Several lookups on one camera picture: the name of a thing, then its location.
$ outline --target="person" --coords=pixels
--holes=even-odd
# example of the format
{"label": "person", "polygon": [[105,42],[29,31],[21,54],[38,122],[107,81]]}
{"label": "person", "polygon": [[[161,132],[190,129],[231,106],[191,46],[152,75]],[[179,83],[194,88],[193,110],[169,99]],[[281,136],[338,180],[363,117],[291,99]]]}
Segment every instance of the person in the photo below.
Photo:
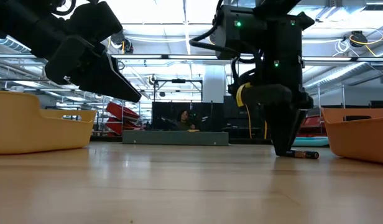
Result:
{"label": "person", "polygon": [[177,117],[177,131],[187,131],[189,129],[195,129],[195,125],[189,121],[189,113],[187,110],[181,110]]}

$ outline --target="wooden floor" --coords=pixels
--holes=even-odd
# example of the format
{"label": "wooden floor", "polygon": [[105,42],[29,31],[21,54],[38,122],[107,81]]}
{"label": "wooden floor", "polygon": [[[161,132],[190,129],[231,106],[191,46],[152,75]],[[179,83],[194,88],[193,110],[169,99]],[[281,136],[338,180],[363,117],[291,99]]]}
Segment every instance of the wooden floor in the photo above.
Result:
{"label": "wooden floor", "polygon": [[383,166],[319,152],[92,143],[0,156],[0,224],[383,223]]}

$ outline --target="blue object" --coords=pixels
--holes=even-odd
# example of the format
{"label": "blue object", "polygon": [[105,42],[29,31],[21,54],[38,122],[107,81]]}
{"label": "blue object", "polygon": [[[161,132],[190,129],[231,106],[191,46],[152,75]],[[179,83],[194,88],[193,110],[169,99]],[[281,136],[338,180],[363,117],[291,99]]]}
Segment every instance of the blue object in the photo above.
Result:
{"label": "blue object", "polygon": [[292,146],[328,146],[328,137],[297,137]]}

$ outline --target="orange plastic bin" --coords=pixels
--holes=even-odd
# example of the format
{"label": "orange plastic bin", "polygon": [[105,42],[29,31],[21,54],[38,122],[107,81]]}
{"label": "orange plastic bin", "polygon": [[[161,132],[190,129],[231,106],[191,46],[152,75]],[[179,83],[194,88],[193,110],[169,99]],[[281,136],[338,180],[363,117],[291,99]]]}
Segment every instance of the orange plastic bin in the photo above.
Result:
{"label": "orange plastic bin", "polygon": [[[75,149],[89,144],[96,111],[40,110],[28,93],[0,91],[0,154]],[[63,119],[81,116],[81,121]]]}
{"label": "orange plastic bin", "polygon": [[[351,159],[383,163],[383,109],[322,109],[330,148]],[[371,119],[344,121],[345,116]]]}

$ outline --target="white pillar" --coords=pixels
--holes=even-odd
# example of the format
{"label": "white pillar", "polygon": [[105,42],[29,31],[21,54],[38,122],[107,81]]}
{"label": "white pillar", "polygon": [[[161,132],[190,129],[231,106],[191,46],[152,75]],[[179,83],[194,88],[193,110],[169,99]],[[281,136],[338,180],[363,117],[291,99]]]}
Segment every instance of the white pillar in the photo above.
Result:
{"label": "white pillar", "polygon": [[207,65],[203,78],[203,102],[223,103],[226,94],[226,72],[223,65]]}

